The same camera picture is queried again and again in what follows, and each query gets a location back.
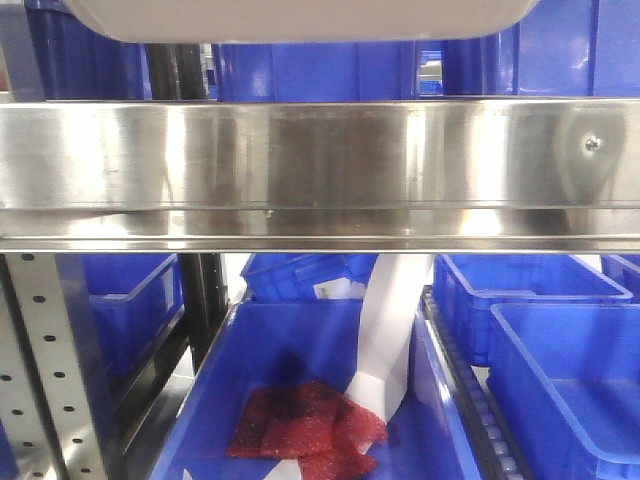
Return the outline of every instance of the stainless steel shelf rail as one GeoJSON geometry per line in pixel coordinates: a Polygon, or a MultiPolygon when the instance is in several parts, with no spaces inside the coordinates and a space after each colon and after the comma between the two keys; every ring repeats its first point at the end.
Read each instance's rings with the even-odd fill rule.
{"type": "Polygon", "coordinates": [[[0,106],[0,251],[640,248],[640,100],[0,106]]]}

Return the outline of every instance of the blue storage crate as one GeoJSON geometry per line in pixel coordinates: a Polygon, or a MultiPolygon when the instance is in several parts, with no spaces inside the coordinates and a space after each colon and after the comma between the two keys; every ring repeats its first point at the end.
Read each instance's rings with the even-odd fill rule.
{"type": "Polygon", "coordinates": [[[640,306],[491,311],[489,387],[535,478],[640,479],[640,306]]]}
{"type": "Polygon", "coordinates": [[[127,375],[183,305],[176,255],[83,256],[107,373],[127,375]]]}
{"type": "Polygon", "coordinates": [[[217,45],[218,99],[347,102],[417,99],[417,42],[217,45]]]}
{"type": "Polygon", "coordinates": [[[85,27],[59,0],[26,0],[49,100],[145,98],[144,51],[85,27]]]}
{"type": "Polygon", "coordinates": [[[638,96],[637,0],[540,0],[495,35],[444,42],[448,95],[638,96]]]}
{"type": "Polygon", "coordinates": [[[362,298],[377,258],[369,254],[259,253],[249,257],[241,274],[259,302],[362,298]]]}
{"type": "Polygon", "coordinates": [[[0,480],[13,480],[18,475],[18,466],[16,465],[11,445],[7,435],[0,423],[0,480]]]}
{"type": "Polygon", "coordinates": [[[602,255],[602,272],[633,294],[640,303],[640,255],[602,255]]]}
{"type": "Polygon", "coordinates": [[[488,366],[494,303],[629,303],[632,295],[572,255],[440,255],[433,297],[467,361],[488,366]]]}
{"type": "MultiPolygon", "coordinates": [[[[344,391],[356,365],[362,302],[245,303],[200,370],[152,480],[259,480],[276,465],[225,452],[249,393],[321,379],[344,391]]],[[[408,393],[370,454],[368,480],[480,480],[423,316],[414,325],[408,393]]]]}

